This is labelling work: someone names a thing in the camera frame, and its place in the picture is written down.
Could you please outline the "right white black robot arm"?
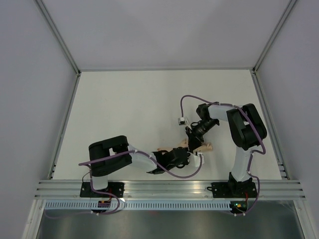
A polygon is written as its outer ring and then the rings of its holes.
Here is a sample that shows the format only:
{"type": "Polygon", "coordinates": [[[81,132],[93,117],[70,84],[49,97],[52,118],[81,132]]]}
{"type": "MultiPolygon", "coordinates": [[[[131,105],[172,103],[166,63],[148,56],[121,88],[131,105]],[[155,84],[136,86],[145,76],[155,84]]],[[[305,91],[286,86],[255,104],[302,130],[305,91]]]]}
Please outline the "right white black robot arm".
{"type": "Polygon", "coordinates": [[[212,183],[208,191],[212,192],[214,198],[256,198],[258,191],[250,167],[254,153],[266,153],[263,139],[267,137],[267,130],[255,105],[201,104],[196,112],[200,121],[185,128],[190,151],[202,146],[204,135],[220,121],[228,123],[236,145],[234,166],[228,181],[212,183]]]}

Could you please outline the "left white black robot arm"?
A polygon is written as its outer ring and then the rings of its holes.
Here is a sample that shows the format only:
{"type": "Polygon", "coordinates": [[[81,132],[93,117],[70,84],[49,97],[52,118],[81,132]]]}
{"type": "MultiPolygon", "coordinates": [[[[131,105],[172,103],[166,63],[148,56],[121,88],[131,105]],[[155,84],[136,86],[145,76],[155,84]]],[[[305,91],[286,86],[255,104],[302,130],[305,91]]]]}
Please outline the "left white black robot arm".
{"type": "Polygon", "coordinates": [[[90,161],[106,158],[114,152],[113,158],[90,165],[92,175],[91,191],[97,197],[108,194],[108,175],[126,166],[134,166],[148,174],[163,174],[174,168],[183,168],[189,164],[190,152],[187,147],[164,148],[148,153],[138,150],[128,143],[124,135],[109,138],[89,145],[90,161]]]}

